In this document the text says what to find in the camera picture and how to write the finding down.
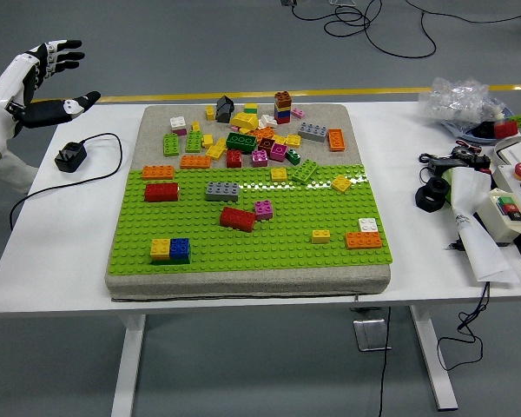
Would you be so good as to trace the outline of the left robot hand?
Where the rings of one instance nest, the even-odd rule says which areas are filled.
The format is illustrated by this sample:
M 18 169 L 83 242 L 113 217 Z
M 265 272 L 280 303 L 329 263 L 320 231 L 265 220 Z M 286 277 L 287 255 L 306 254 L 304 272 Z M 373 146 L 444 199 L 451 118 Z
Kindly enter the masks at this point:
M 6 143 L 23 128 L 35 129 L 70 122 L 101 97 L 97 91 L 71 99 L 35 103 L 43 82 L 64 70 L 77 68 L 84 54 L 79 40 L 42 43 L 16 56 L 0 76 L 0 158 Z

